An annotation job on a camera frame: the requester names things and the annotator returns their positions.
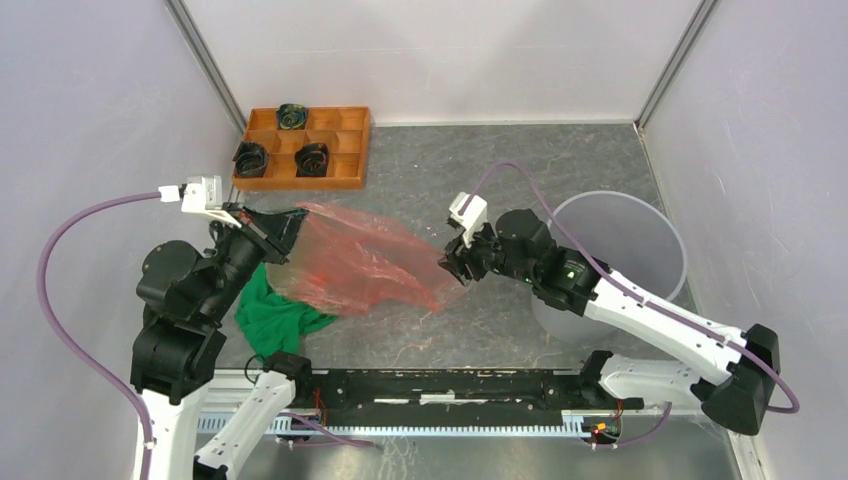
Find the grey plastic trash bin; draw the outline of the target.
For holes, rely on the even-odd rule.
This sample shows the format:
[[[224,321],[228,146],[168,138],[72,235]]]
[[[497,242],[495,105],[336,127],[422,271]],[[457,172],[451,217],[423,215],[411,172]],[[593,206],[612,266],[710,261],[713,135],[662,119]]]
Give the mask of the grey plastic trash bin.
[[[688,259],[672,223],[651,204],[616,191],[573,196],[554,217],[598,260],[650,293],[675,300],[686,282]],[[618,329],[556,310],[531,294],[534,318],[547,334],[570,345],[600,342]]]

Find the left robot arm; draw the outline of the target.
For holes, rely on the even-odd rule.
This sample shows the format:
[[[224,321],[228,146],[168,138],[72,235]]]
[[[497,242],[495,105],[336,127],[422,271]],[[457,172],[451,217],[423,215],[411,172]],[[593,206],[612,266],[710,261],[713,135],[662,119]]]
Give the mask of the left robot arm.
[[[226,342],[224,315],[257,269],[287,262],[307,211],[263,214],[236,204],[209,230],[212,250],[174,240],[143,262],[136,293],[143,327],[132,349],[130,383],[147,409],[138,472],[144,479],[235,479],[273,420],[314,394],[310,360],[277,351],[267,356],[253,389],[203,447],[194,440],[216,360]]]

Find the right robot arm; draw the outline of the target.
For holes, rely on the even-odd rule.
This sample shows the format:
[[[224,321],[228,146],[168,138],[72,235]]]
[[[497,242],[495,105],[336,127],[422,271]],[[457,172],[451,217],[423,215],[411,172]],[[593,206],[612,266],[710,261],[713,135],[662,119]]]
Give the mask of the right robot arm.
[[[522,281],[545,305],[616,327],[671,355],[633,360],[595,352],[577,382],[580,400],[602,408],[613,399],[697,407],[742,435],[761,430],[779,376],[779,341],[769,328],[747,330],[708,320],[657,297],[607,264],[560,246],[529,209],[496,223],[486,207],[453,207],[458,236],[440,266],[462,284],[497,274]]]

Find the red plastic trash bag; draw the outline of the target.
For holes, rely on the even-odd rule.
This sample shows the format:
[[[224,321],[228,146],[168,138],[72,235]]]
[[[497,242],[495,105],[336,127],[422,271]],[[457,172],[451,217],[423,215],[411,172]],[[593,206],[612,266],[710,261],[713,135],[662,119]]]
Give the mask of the red plastic trash bag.
[[[337,204],[306,211],[288,260],[266,265],[272,289],[329,314],[364,314],[396,301],[440,311],[467,288],[438,261],[442,252],[399,221]]]

